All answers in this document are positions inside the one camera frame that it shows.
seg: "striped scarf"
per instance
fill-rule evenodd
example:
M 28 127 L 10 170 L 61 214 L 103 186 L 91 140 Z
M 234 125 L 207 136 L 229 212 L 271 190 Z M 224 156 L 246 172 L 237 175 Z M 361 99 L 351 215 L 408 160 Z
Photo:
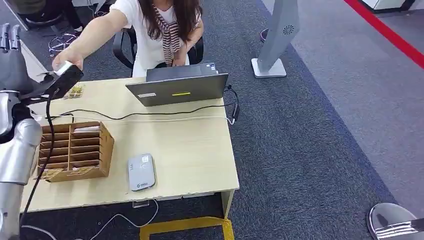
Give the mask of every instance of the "striped scarf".
M 171 65 L 173 62 L 173 54 L 180 50 L 180 38 L 178 37 L 179 27 L 177 22 L 168 24 L 162 15 L 159 13 L 158 8 L 153 4 L 156 13 L 156 21 L 159 28 L 162 30 L 162 48 L 165 63 Z

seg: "red floor line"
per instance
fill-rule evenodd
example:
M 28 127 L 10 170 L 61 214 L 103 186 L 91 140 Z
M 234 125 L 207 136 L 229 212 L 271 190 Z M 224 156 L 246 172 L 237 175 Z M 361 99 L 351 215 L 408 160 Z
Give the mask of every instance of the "red floor line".
M 353 10 L 355 10 L 371 26 L 379 31 L 387 40 L 407 55 L 412 61 L 424 69 L 424 55 L 415 47 L 405 41 L 401 36 L 385 25 L 380 19 L 374 16 L 362 3 L 361 0 L 344 0 Z

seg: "long brown hair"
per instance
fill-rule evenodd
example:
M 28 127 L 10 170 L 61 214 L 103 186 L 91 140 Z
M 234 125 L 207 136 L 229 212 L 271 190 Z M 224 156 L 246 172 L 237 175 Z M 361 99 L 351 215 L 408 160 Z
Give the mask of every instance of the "long brown hair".
M 156 21 L 153 0 L 138 0 L 138 2 L 147 24 L 148 36 L 154 40 L 160 39 L 162 31 Z M 179 27 L 178 36 L 184 42 L 190 41 L 189 34 L 198 21 L 196 16 L 203 13 L 199 0 L 173 0 L 173 10 Z

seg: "wooden file organizer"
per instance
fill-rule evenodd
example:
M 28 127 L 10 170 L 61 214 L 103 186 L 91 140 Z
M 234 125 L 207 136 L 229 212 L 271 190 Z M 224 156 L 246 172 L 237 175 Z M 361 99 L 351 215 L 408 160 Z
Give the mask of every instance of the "wooden file organizer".
M 74 132 L 75 129 L 100 126 L 98 132 Z M 53 152 L 41 179 L 63 182 L 107 177 L 111 167 L 114 138 L 101 122 L 54 125 Z M 37 175 L 50 151 L 52 133 L 42 128 Z

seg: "white stand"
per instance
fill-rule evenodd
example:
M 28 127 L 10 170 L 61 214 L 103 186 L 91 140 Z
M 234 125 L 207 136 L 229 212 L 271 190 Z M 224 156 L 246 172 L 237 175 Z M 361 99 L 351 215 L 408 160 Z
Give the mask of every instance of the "white stand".
M 265 43 L 259 57 L 251 60 L 255 78 L 287 76 L 280 56 L 298 32 L 298 0 L 276 0 Z
M 285 76 L 287 76 L 286 69 L 283 66 L 283 62 L 279 58 L 277 59 L 277 61 L 275 61 L 274 65 L 271 67 L 269 71 L 263 71 L 263 72 L 259 70 L 257 58 L 253 58 L 251 61 L 252 61 L 252 67 L 254 71 L 254 77 L 257 79 L 284 78 Z

